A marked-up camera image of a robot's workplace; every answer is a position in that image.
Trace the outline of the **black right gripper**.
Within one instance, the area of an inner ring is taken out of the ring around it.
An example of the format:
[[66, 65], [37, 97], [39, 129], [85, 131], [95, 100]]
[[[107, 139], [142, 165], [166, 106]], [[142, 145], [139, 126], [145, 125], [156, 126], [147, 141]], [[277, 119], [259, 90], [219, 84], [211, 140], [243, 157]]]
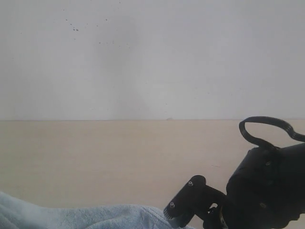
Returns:
[[205, 229], [283, 229], [305, 212], [305, 145], [248, 151]]

